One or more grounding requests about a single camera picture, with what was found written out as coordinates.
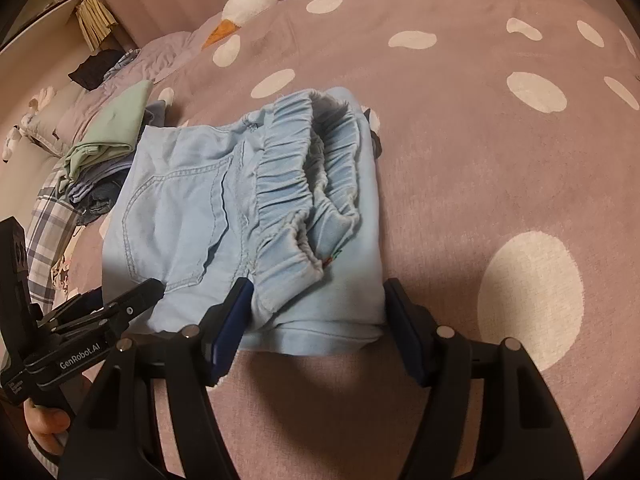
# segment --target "finger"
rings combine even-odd
[[[63,410],[35,406],[33,401],[28,399],[24,403],[24,418],[42,449],[53,454],[62,454],[63,447],[54,434],[62,433],[69,427],[69,416]]]

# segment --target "plaid fabric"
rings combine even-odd
[[[64,159],[53,167],[40,189],[26,234],[31,301],[39,303],[45,314],[51,311],[55,296],[51,269],[65,252],[78,220],[73,206],[56,197],[61,172]]]

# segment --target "polka dot blanket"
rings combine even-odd
[[[216,125],[333,86],[380,123],[386,276],[469,338],[519,338],[593,472],[640,403],[630,40],[581,0],[287,0],[197,53],[151,100],[172,88],[169,124]],[[70,290],[99,283],[79,256],[83,244],[99,251],[99,231],[76,247]],[[161,384],[157,394],[179,470]],[[386,480],[426,395],[384,338],[331,358],[243,352],[210,398],[243,479]],[[476,385],[458,472],[480,405]]]

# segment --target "light blue shorts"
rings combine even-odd
[[[177,332],[254,282],[241,348],[354,351],[384,323],[369,125],[345,89],[307,90],[214,128],[148,126],[103,249],[103,295],[164,298],[134,332]]]

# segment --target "wooden shelf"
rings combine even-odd
[[[52,7],[0,50],[0,74],[20,63],[31,47],[46,41],[54,30],[63,27],[80,0],[65,0]]]

